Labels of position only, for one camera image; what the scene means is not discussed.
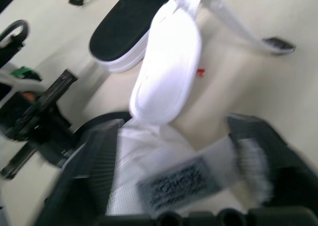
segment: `white strap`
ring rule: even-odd
[[[248,28],[246,28],[232,12],[227,8],[222,0],[176,0],[179,6],[183,7],[187,13],[193,18],[196,17],[199,4],[207,7],[214,13],[221,21],[223,21],[230,29],[237,35],[247,41],[252,42],[255,46],[266,51],[277,54],[291,53],[295,47],[278,38],[261,39],[254,35]]]

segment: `white floor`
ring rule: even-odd
[[[14,0],[0,15],[0,31],[26,19],[31,34],[12,62],[40,72],[49,85],[64,69],[79,76],[60,101],[73,128],[103,113],[128,109],[140,65],[109,75],[94,65],[89,39],[118,0],[90,0],[84,7],[68,0]],[[200,149],[227,133],[225,113],[257,115],[270,121],[313,164],[318,162],[317,0],[224,0],[246,25],[264,37],[280,36],[297,45],[294,53],[258,53],[206,10],[198,16],[204,49],[193,91],[173,122]],[[0,166],[19,146],[1,142]],[[28,225],[58,174],[35,155],[1,194],[12,226]]]

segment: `white nylon webbing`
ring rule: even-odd
[[[179,6],[182,6],[192,17],[196,17],[199,4],[208,8],[221,21],[223,21],[232,31],[245,40],[253,43],[260,49],[273,53],[284,54],[294,51],[294,48],[282,49],[264,42],[261,38],[254,35],[247,27],[245,27],[232,12],[228,9],[222,0],[176,0]]]

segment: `red mark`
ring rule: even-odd
[[[198,76],[199,78],[203,78],[204,72],[205,72],[205,69],[198,69],[198,70],[197,70],[197,76]]]

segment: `black rubber foot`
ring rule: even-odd
[[[281,50],[293,52],[296,49],[295,45],[278,37],[264,38],[262,41]]]
[[[75,6],[83,6],[84,0],[69,0],[69,3]]]

